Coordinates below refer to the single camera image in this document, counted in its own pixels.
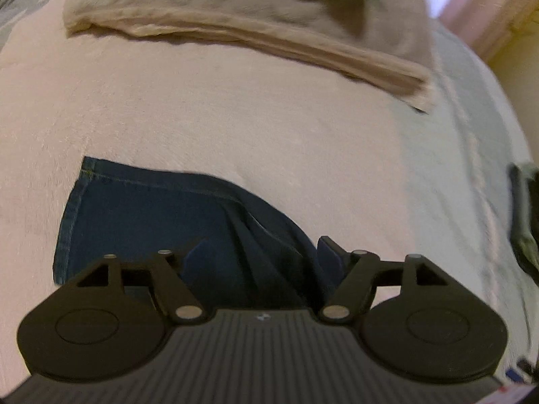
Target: white label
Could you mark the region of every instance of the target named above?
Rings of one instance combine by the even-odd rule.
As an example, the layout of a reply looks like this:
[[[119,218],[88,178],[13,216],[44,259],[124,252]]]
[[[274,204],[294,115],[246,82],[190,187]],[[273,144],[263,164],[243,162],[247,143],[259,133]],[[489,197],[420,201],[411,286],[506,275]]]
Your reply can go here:
[[[503,386],[476,404],[518,404],[527,397],[534,388],[535,386],[522,384]]]

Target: beige towel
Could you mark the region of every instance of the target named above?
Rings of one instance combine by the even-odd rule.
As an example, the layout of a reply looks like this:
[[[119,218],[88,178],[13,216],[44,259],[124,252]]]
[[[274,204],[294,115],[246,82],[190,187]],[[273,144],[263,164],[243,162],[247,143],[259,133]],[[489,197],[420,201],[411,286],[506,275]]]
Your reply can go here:
[[[236,41],[367,80],[423,111],[433,102],[424,0],[68,0],[64,24]]]

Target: metal pin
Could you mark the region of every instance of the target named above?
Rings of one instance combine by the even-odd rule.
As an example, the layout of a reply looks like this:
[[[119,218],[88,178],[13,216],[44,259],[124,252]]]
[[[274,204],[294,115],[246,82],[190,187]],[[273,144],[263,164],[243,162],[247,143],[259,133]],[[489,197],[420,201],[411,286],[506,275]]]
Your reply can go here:
[[[198,319],[202,316],[202,309],[196,305],[184,305],[176,309],[176,315],[180,319],[185,319],[186,321],[192,321],[193,319]]]
[[[343,305],[328,305],[322,310],[322,314],[328,319],[346,319],[350,310]]]

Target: pink curtain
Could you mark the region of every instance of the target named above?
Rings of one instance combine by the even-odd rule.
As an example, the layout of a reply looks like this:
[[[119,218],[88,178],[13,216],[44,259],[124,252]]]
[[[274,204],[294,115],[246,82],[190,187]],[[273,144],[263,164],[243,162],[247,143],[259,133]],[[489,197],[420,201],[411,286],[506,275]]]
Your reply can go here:
[[[538,3],[539,0],[450,0],[439,19],[488,61],[522,28]]]

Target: bedding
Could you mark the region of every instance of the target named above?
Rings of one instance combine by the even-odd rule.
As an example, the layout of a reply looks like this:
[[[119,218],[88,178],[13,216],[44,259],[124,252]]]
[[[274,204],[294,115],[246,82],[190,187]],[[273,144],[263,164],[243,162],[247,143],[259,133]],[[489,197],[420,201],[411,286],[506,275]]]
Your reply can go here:
[[[425,0],[67,0],[64,24],[69,33],[97,25],[239,42],[367,80],[423,111],[432,105]]]
[[[68,38],[65,1],[0,0],[0,394],[26,375],[17,325],[55,289],[59,222],[84,156],[218,176],[313,242],[329,235],[385,260],[421,253],[506,321],[501,379],[536,358],[539,289],[508,239],[507,167],[530,154],[494,76],[436,21],[437,101],[423,114],[231,44],[98,28]]]

